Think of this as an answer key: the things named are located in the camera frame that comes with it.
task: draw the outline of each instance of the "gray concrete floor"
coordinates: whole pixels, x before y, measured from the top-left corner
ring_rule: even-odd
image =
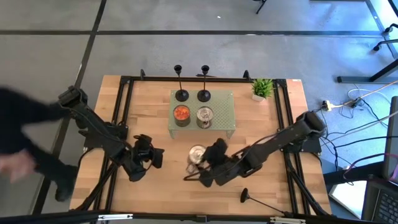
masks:
[[[387,10],[384,10],[387,1],[373,2],[378,13],[386,17],[383,12]],[[100,0],[3,0],[0,29],[91,30],[99,5]],[[268,0],[261,13],[255,15],[258,6],[258,2],[249,0],[113,0],[107,2],[99,29],[377,30],[364,2]],[[0,82],[43,101],[56,100],[59,93],[74,84],[87,40],[85,35],[0,35]],[[308,107],[313,110],[319,108],[322,100],[337,105],[348,99],[347,91],[355,86],[337,84],[337,76],[370,76],[394,60],[387,47],[377,53],[371,50],[381,40],[381,37],[352,36],[97,36],[82,88],[89,96],[89,105],[94,106],[103,75],[138,75],[144,69],[147,75],[170,76],[175,75],[173,66],[181,64],[184,76],[194,76],[207,64],[210,75],[217,77],[241,77],[247,69],[254,78],[302,79]],[[358,86],[368,90],[380,87]],[[391,86],[382,92],[390,98],[397,95],[398,89]],[[366,101],[379,117],[389,113],[389,103],[378,94],[367,97]],[[325,113],[325,118],[330,132],[375,120],[368,110],[355,110],[353,119],[342,117],[338,111]],[[26,131],[43,148],[50,149],[58,125],[35,125]],[[377,125],[339,139],[336,144],[385,134],[386,129]],[[339,149],[339,155],[352,162],[382,152],[384,143],[385,140],[355,144]],[[82,145],[83,138],[72,123],[61,160],[77,164]],[[326,148],[322,158],[334,161]],[[40,177],[33,175],[13,185],[0,178],[0,217],[27,214]],[[45,213],[68,209],[68,202],[58,203],[53,199],[54,191],[52,185]]]

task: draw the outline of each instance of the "wooden tabletop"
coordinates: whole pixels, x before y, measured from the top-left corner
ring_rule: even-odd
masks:
[[[111,120],[119,80],[120,76],[107,75],[103,78],[95,112],[105,121]],[[202,86],[198,82],[183,83],[183,88],[187,90],[197,90]],[[287,86],[292,114],[296,118],[307,110],[302,82],[287,80]],[[245,179],[237,177],[223,186],[213,183],[206,188],[199,182],[182,180],[187,175],[187,156],[193,145],[210,146],[217,138],[223,138],[229,146],[227,154],[232,154],[263,136],[275,133],[279,125],[274,97],[259,103],[251,99],[249,83],[207,83],[206,88],[210,91],[232,90],[234,93],[236,131],[233,137],[227,139],[222,131],[179,131],[175,139],[171,139],[167,129],[170,91],[178,87],[177,82],[134,82],[127,120],[130,143],[134,144],[133,135],[146,134],[152,137],[155,147],[165,149],[163,166],[161,169],[151,168],[138,182],[130,182],[123,168],[120,168],[111,210],[131,213],[281,215],[250,200],[240,203],[240,193],[247,187],[252,197],[280,210],[291,211],[285,165],[279,151],[268,157],[260,171]],[[285,113],[283,97],[281,104]],[[96,149],[83,158],[70,208],[79,206],[97,184],[103,154],[101,149]],[[322,208],[331,212],[319,160],[311,154],[300,155],[306,186]],[[101,208],[104,208],[107,189],[108,185],[104,188]],[[299,192],[296,186],[298,209],[303,213]]]

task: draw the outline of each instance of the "metal can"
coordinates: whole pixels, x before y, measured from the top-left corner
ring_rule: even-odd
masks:
[[[185,105],[178,105],[173,110],[174,122],[180,127],[185,127],[191,122],[190,110]]]
[[[202,145],[195,145],[189,150],[188,155],[188,166],[186,171],[189,174],[193,174],[198,171],[198,167],[203,165],[203,155],[206,151],[206,147]]]
[[[193,164],[200,164],[203,161],[203,155],[206,148],[202,145],[195,145],[189,150],[189,160]]]
[[[197,112],[197,125],[200,128],[210,128],[213,120],[213,110],[208,106],[202,106]]]

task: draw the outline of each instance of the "chair wheel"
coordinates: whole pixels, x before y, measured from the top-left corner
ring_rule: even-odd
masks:
[[[392,31],[392,27],[387,27],[384,32],[391,32],[391,31]]]

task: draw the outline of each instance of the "jar of red food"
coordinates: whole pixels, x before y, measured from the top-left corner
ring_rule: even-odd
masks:
[[[185,127],[191,122],[190,110],[185,105],[178,105],[173,111],[175,124],[180,127]]]

